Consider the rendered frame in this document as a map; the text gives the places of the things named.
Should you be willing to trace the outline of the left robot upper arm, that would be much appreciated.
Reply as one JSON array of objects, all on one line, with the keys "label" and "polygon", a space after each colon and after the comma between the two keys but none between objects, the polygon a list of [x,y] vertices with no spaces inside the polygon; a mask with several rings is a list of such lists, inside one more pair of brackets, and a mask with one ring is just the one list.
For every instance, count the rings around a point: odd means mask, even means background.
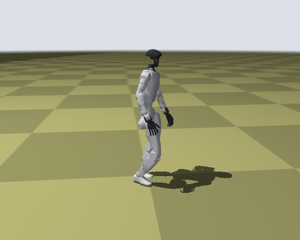
[{"label": "left robot upper arm", "polygon": [[[158,73],[159,73],[159,78],[160,78],[160,72],[158,72]],[[159,86],[160,86],[160,83],[158,85],[156,97],[159,97],[160,95],[162,95],[162,91],[159,89]]]}]

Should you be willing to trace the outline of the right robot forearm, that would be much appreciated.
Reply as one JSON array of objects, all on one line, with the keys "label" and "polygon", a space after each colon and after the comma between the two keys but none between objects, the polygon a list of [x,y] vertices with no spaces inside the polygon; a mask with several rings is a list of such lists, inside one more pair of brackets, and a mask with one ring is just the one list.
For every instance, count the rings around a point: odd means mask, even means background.
[{"label": "right robot forearm", "polygon": [[143,93],[139,93],[137,95],[138,106],[141,110],[141,114],[145,117],[146,121],[150,120],[151,117],[149,115],[149,111],[147,110],[145,96]]}]

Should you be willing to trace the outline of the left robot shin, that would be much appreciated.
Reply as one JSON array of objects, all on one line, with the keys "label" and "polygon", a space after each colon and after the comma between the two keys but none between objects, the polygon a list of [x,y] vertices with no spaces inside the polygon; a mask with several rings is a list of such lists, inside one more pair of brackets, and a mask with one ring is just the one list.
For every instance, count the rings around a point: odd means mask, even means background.
[{"label": "left robot shin", "polygon": [[142,163],[141,163],[141,167],[139,172],[141,171],[142,167],[143,167],[143,163],[145,162],[146,158],[150,155],[150,152],[147,150],[144,150],[143,152],[143,156],[142,156]]}]

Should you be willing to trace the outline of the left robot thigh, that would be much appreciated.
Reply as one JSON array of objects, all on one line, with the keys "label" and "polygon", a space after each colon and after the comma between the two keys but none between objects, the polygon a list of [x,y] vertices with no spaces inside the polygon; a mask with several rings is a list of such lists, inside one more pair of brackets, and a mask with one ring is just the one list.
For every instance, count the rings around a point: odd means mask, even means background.
[{"label": "left robot thigh", "polygon": [[[159,125],[159,127],[160,127],[160,128],[158,128],[156,126],[156,128],[158,130],[158,135],[159,135],[159,138],[160,138],[160,136],[161,136],[161,117],[160,117],[160,114],[157,113],[157,112],[155,112],[154,119],[152,121],[154,123],[156,123],[157,125]],[[145,144],[145,149],[146,149],[147,152],[151,152],[153,150],[150,142],[148,142],[148,143]]]}]

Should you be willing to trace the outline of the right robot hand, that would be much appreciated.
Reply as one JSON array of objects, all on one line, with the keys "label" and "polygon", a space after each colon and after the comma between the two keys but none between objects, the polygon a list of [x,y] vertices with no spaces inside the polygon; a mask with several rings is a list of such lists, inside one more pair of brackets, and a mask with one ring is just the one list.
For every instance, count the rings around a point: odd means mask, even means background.
[{"label": "right robot hand", "polygon": [[[150,116],[150,114],[149,114],[149,116]],[[157,133],[159,133],[159,131],[158,131],[158,129],[156,128],[156,126],[157,126],[158,128],[160,128],[160,126],[159,126],[158,124],[156,124],[154,121],[152,121],[151,116],[150,116],[150,120],[146,121],[145,117],[144,117],[144,120],[145,120],[145,122],[147,123],[147,128],[149,129],[150,136],[152,136],[152,134],[153,134],[153,136],[154,136],[154,133],[155,133],[155,135],[157,135]],[[155,129],[156,129],[156,130],[155,130]],[[153,130],[154,130],[154,132],[153,132]],[[151,133],[151,131],[152,131],[152,133]],[[157,133],[156,133],[156,131],[157,131]]]}]

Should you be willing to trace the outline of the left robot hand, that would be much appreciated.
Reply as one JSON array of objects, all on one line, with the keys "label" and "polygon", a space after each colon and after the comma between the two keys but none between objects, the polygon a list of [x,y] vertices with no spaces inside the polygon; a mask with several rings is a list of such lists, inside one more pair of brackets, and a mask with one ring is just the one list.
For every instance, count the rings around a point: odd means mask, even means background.
[{"label": "left robot hand", "polygon": [[164,115],[166,115],[166,119],[167,119],[167,122],[168,122],[168,125],[167,126],[172,126],[173,125],[173,123],[174,123],[174,119],[173,119],[173,117],[171,116],[171,114],[169,114],[169,110],[168,110],[168,108],[166,107],[165,108],[165,113],[163,113]]}]

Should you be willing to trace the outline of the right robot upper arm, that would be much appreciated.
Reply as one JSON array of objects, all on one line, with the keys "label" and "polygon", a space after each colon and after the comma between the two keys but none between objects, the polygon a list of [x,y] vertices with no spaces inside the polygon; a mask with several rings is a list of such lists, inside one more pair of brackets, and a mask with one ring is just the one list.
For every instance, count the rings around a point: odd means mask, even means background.
[{"label": "right robot upper arm", "polygon": [[139,85],[138,85],[136,95],[135,95],[136,99],[138,99],[138,94],[139,93],[143,93],[143,91],[145,90],[145,88],[147,86],[147,83],[150,80],[150,78],[151,78],[151,73],[150,72],[145,71],[145,72],[141,73]]}]

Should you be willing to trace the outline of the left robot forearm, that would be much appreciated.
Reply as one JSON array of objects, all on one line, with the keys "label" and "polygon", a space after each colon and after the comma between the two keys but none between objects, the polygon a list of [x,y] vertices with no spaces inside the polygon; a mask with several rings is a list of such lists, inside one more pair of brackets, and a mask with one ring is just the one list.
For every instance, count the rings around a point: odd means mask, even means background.
[{"label": "left robot forearm", "polygon": [[157,101],[163,113],[166,113],[165,108],[167,108],[165,101],[163,99],[163,94],[157,97]]}]

